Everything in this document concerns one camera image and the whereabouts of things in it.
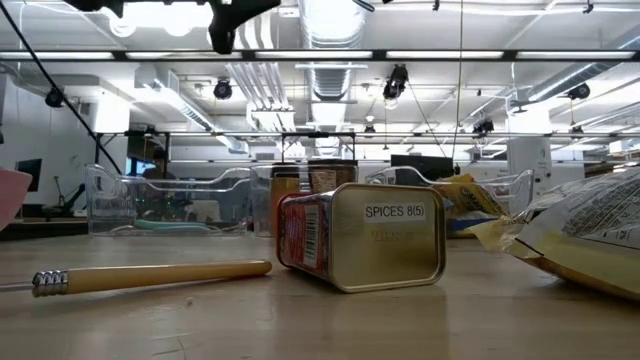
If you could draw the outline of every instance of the ceiling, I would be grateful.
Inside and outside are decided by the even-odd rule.
[[[469,0],[464,1],[462,12],[459,0],[441,1],[441,8],[437,12],[431,10],[433,1],[395,0],[388,5],[382,5],[381,0],[370,2],[376,6],[376,12],[366,15],[360,43],[363,49],[459,49],[462,45],[464,49],[491,50],[602,50],[608,49],[607,44],[637,26],[640,16],[640,3],[633,0],[593,1],[595,9],[590,14],[581,13],[586,6],[585,0]],[[210,48],[206,28],[199,25],[182,37],[172,36],[165,29],[150,25],[139,27],[131,36],[123,38],[111,31],[109,17],[104,14],[78,13],[60,1],[5,3],[30,44],[39,50]],[[297,10],[297,1],[285,0],[277,11],[271,13],[269,30],[275,48],[303,48]],[[170,15],[158,13],[158,21]],[[239,46],[256,48],[250,35],[255,31],[254,26],[257,25],[252,23],[240,29]],[[259,40],[257,47],[263,45]],[[0,20],[0,49],[21,49],[17,37],[4,19]],[[640,42],[633,44],[632,50],[639,51]],[[411,87],[400,96],[396,109],[387,110],[382,99],[382,85],[394,63],[356,63],[366,68],[352,71],[351,87],[345,98],[350,103],[344,123],[338,130],[362,131],[363,126],[369,124],[365,117],[373,115],[372,124],[378,132],[384,132],[385,129],[388,132],[410,132],[426,121],[434,131],[453,131],[456,118],[467,119],[474,110],[495,99],[496,95],[513,88],[535,86],[571,65],[560,62],[411,62],[406,65]],[[15,68],[17,63],[9,65]],[[46,63],[46,66],[52,73],[98,74],[106,81],[118,84],[122,78],[130,76],[132,67],[137,65]],[[247,130],[242,120],[247,110],[247,99],[243,93],[235,87],[233,96],[228,100],[216,100],[212,95],[217,79],[230,76],[224,63],[162,62],[156,67],[159,71],[171,70],[175,73],[181,80],[182,95],[212,119],[218,120],[221,128]],[[21,64],[20,71],[30,69],[34,69],[32,63]],[[297,70],[293,62],[283,62],[279,64],[279,69],[287,98],[295,110],[295,124],[299,129],[308,130],[309,126],[313,126],[313,120],[305,71]],[[572,105],[568,99],[546,101],[553,129],[565,131],[572,120],[579,123],[640,102],[640,82],[636,82],[639,81],[638,74],[640,63],[625,63],[590,79],[588,84],[592,92],[586,100],[574,101]],[[135,96],[136,90],[132,86],[122,90]],[[185,118],[167,104],[141,101],[137,105],[141,106],[134,109],[135,121],[153,123],[158,128],[171,131],[190,129]],[[504,110],[491,114],[491,118],[497,132],[505,129]],[[629,129],[635,123],[640,126],[640,115],[632,112],[613,122],[590,127],[588,131],[602,133]]]

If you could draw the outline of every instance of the barcode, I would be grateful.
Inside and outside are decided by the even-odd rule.
[[[318,206],[305,206],[304,214],[306,218],[306,235],[302,263],[316,268],[318,266]]]

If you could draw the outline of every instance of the pink object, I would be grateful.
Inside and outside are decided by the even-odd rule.
[[[0,168],[0,230],[15,219],[31,178],[29,174]]]

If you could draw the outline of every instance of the clear plastic bin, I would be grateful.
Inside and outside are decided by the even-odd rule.
[[[358,167],[341,164],[274,164],[251,168],[251,211],[256,236],[273,236],[275,207],[292,193],[331,191],[347,182],[357,182]]]
[[[209,181],[147,180],[86,167],[89,233],[105,236],[241,235],[249,215],[250,171]]]
[[[411,166],[392,166],[377,171],[365,178],[368,184],[396,184],[397,174],[404,172],[417,179],[416,185],[451,185],[450,182],[431,181]],[[489,180],[476,180],[476,185],[484,188],[504,209],[514,215],[524,210],[533,199],[533,170],[525,170],[519,175],[510,175]]]

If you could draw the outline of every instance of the desk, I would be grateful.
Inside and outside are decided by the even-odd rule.
[[[33,299],[0,294],[3,359],[639,359],[632,303],[557,281],[474,240],[434,286],[346,295],[286,270],[269,239],[0,244],[0,281],[38,270],[268,258],[269,277]],[[187,304],[187,298],[193,303]]]

